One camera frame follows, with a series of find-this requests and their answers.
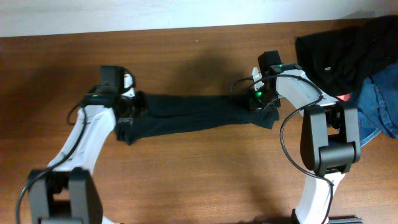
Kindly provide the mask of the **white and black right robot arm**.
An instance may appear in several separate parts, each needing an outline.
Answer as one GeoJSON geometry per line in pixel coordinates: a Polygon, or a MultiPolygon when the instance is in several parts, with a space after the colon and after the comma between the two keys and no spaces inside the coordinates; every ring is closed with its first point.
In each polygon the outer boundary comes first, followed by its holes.
{"type": "Polygon", "coordinates": [[[306,175],[301,199],[288,223],[362,223],[356,216],[330,217],[339,183],[361,157],[358,111],[355,105],[339,100],[316,86],[296,63],[282,63],[276,50],[258,56],[250,85],[264,110],[272,110],[285,98],[295,107],[280,127],[284,141],[287,122],[296,114],[303,117],[299,166],[306,175]]]}

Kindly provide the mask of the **dark green cloth garment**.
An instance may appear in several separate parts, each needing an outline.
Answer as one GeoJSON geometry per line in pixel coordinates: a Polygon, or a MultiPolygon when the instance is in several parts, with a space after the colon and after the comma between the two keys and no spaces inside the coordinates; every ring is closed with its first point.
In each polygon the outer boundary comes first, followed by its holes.
{"type": "Polygon", "coordinates": [[[276,109],[263,111],[254,94],[238,96],[145,95],[135,118],[120,119],[114,128],[116,139],[131,145],[139,139],[187,133],[230,124],[255,124],[272,129],[279,120],[276,109]]]}

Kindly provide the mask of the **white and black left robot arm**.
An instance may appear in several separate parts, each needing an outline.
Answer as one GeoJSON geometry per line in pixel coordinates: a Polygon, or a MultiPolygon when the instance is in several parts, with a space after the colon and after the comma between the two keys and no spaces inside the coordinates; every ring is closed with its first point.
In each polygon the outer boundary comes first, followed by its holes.
{"type": "Polygon", "coordinates": [[[73,107],[77,119],[46,168],[32,170],[21,196],[29,196],[32,223],[111,223],[93,181],[96,162],[111,132],[122,135],[145,108],[126,68],[103,65],[100,80],[73,107]]]}

